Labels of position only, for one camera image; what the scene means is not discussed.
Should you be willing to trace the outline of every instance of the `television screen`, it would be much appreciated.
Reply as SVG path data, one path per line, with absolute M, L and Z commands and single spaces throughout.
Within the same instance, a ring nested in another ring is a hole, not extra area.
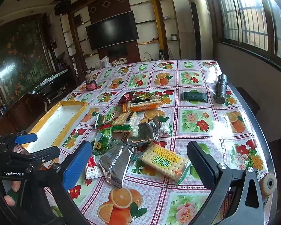
M 138 40 L 133 11 L 104 19 L 87 26 L 85 29 L 92 50 Z

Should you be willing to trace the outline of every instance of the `screw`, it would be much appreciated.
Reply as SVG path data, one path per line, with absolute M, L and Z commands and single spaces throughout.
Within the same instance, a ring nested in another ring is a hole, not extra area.
M 220 167 L 220 169 L 226 169 L 227 168 L 227 165 L 225 163 L 220 163 L 218 166 Z
M 249 171 L 250 173 L 252 173 L 252 172 L 254 172 L 254 168 L 252 168 L 251 166 L 249 166 L 249 167 L 248 167 L 248 171 Z
M 25 172 L 30 173 L 32 171 L 31 167 L 26 168 Z
M 53 169 L 59 169 L 60 167 L 61 167 L 61 165 L 59 163 L 54 163 L 51 166 L 51 168 L 53 168 Z

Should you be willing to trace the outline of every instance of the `thermos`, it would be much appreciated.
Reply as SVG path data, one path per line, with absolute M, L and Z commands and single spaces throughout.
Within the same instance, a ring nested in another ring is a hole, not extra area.
M 160 60 L 164 60 L 164 56 L 165 56 L 165 50 L 160 49 L 159 50 L 159 59 Z
M 228 85 L 228 77 L 225 74 L 219 75 L 216 85 L 216 102 L 224 104 L 226 102 L 226 90 Z

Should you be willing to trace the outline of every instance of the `tablecloth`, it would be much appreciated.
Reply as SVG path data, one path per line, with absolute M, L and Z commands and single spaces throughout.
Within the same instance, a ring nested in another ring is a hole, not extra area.
M 224 162 L 230 168 L 244 170 L 247 166 L 267 173 L 267 164 L 260 142 L 244 108 L 228 87 L 227 98 L 223 105 L 213 98 L 220 67 L 216 61 L 171 60 L 125 64 L 118 67 L 96 70 L 91 73 L 98 88 L 89 92 L 83 84 L 71 92 L 64 101 L 87 101 L 92 114 L 86 115 L 61 147 L 59 162 L 74 152 L 83 140 L 93 141 L 97 113 L 121 112 L 118 101 L 125 92 L 153 92 L 163 102 L 162 111 L 167 123 L 173 126 L 172 138 L 159 138 L 165 141 L 165 148 L 187 157 L 187 144 L 195 140 L 219 163 Z M 186 101 L 181 99 L 182 92 L 204 92 L 208 102 Z M 138 112 L 137 123 L 144 118 Z M 113 133 L 113 138 L 124 141 L 126 135 Z M 195 170 L 180 185 L 141 162 L 131 163 L 126 174 L 124 187 L 129 190 L 128 197 L 119 199 L 138 201 L 139 209 L 147 208 L 142 216 L 132 219 L 131 224 L 179 225 L 188 224 L 207 199 L 210 191 L 201 183 Z M 98 208 L 109 201 L 112 190 L 104 177 L 86 180 L 83 172 L 77 184 L 71 189 L 70 196 L 90 224 L 100 225 Z M 51 205 L 55 201 L 49 189 L 46 189 Z M 264 208 L 265 224 L 268 222 L 271 199 Z M 228 198 L 222 205 L 215 222 L 222 219 L 228 208 Z M 121 209 L 111 214 L 109 224 L 131 221 L 129 210 Z

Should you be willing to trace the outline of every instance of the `mural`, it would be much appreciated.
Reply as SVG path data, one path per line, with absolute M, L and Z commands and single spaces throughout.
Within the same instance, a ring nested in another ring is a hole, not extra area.
M 9 105 L 50 74 L 37 19 L 0 27 L 0 88 Z

